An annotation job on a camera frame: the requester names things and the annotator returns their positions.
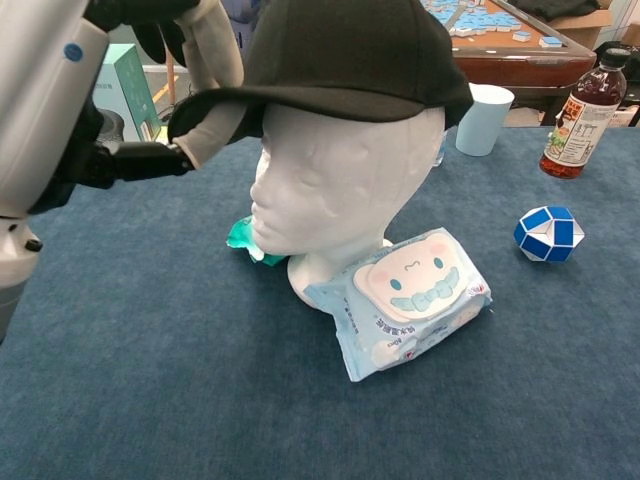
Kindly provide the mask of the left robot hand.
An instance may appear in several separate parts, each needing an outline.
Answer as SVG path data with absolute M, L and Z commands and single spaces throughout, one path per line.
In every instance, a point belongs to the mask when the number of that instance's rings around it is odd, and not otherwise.
M 185 66 L 199 92 L 238 87 L 244 70 L 240 51 L 221 0 L 89 0 L 84 20 L 103 32 L 126 24 L 156 62 L 172 55 Z M 120 143 L 108 150 L 98 140 L 103 116 L 91 98 L 70 107 L 62 151 L 51 178 L 29 205 L 32 215 L 65 205 L 78 184 L 108 189 L 117 180 L 136 181 L 181 176 L 198 168 L 231 138 L 244 114 L 231 104 L 207 108 L 194 125 L 173 124 L 170 145 Z

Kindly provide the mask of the black baseball cap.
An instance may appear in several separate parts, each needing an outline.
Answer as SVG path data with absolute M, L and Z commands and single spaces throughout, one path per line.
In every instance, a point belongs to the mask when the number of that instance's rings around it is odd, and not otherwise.
M 169 137 L 192 131 L 226 101 L 247 107 L 233 141 L 261 136 L 270 104 L 371 123 L 442 108 L 447 128 L 473 104 L 448 30 L 420 0 L 269 0 L 243 66 L 239 86 L 184 101 Z

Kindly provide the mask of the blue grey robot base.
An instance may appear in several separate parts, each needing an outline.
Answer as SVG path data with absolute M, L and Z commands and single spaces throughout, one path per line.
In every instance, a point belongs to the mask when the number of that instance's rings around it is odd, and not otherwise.
M 261 0 L 221 0 L 231 22 L 236 42 L 242 54 L 249 49 L 258 21 Z

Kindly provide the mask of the white foam mannequin head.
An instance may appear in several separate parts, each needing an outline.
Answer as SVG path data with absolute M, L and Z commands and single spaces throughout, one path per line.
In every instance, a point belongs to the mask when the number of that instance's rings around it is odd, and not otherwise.
M 262 126 L 253 239 L 288 257 L 289 283 L 311 305 L 308 286 L 382 248 L 386 228 L 432 169 L 445 113 L 368 123 L 270 105 Z

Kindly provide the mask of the teal Philips speaker box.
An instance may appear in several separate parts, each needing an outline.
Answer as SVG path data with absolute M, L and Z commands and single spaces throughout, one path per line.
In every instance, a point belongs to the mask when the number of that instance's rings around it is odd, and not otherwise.
M 97 108 L 123 120 L 125 141 L 154 141 L 160 132 L 160 120 L 134 44 L 108 46 L 93 101 Z

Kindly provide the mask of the green crumpled plastic packet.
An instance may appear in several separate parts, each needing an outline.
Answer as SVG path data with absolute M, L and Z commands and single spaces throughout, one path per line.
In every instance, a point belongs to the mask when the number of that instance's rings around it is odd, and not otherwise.
M 253 263 L 275 266 L 289 258 L 289 255 L 274 255 L 265 253 L 253 238 L 253 216 L 249 215 L 236 221 L 226 238 L 226 245 L 232 249 L 245 250 Z

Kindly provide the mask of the blue mahjong tile heap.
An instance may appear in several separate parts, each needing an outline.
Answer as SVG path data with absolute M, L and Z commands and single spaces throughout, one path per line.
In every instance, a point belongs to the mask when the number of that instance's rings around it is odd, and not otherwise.
M 422 6 L 451 36 L 469 37 L 520 30 L 522 23 L 512 14 L 488 9 L 487 0 L 420 0 Z

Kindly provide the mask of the light blue plastic cup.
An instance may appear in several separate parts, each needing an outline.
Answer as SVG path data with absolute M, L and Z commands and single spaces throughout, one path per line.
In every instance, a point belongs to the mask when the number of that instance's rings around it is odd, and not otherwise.
M 491 153 L 515 99 L 511 90 L 490 84 L 470 84 L 473 105 L 460 121 L 455 147 L 461 153 L 483 157 Z

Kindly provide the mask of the brown mahjong table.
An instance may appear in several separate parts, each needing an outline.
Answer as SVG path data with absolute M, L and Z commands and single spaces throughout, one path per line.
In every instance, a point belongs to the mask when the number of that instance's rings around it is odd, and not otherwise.
M 512 39 L 513 32 L 469 37 L 451 36 L 459 67 L 475 84 L 492 84 L 511 90 L 514 104 L 544 113 L 541 124 L 550 126 L 564 105 L 571 88 L 595 63 L 596 54 L 506 0 L 487 0 L 490 11 L 503 10 L 530 32 L 528 42 Z M 541 36 L 559 38 L 562 48 L 542 48 Z

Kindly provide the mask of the light blue wet wipes pack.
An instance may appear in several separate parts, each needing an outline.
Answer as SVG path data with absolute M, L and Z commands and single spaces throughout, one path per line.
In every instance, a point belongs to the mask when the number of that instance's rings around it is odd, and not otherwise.
M 333 317 L 352 382 L 415 359 L 492 302 L 488 283 L 444 228 L 385 247 L 305 293 Z

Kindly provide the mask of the black cloth heap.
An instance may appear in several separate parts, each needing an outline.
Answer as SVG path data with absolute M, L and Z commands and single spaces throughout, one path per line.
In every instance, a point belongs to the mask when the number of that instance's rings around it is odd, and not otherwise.
M 589 15 L 600 9 L 599 0 L 506 0 L 519 10 L 546 22 Z

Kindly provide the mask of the blue table cloth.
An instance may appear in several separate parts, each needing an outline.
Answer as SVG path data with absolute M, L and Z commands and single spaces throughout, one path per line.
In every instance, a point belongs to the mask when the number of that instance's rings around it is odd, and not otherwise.
M 640 128 L 583 174 L 547 133 L 454 147 L 389 228 L 447 228 L 488 310 L 353 383 L 332 319 L 226 245 L 260 144 L 182 177 L 79 188 L 34 218 L 39 264 L 0 347 L 0 480 L 640 480 Z M 567 207 L 585 238 L 533 262 L 514 229 Z

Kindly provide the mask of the cardboard box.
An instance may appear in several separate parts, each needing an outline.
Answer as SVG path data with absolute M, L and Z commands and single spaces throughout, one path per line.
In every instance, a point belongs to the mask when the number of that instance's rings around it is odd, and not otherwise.
M 601 30 L 611 26 L 612 21 L 609 9 L 599 9 L 588 15 L 554 19 L 548 25 L 577 43 L 593 49 Z

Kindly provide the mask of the blue white snake puzzle ball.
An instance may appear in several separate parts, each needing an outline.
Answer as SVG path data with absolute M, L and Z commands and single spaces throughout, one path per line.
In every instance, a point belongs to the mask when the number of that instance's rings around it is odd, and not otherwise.
M 513 236 L 529 260 L 565 263 L 585 238 L 585 232 L 567 207 L 547 205 L 522 216 Z

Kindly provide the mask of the white printed carton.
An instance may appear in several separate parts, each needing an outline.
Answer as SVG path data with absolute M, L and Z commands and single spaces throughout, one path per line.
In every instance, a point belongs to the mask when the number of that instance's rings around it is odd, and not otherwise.
M 611 118 L 608 127 L 609 128 L 626 128 L 632 123 L 632 120 L 638 110 L 637 105 L 627 106 L 618 109 Z

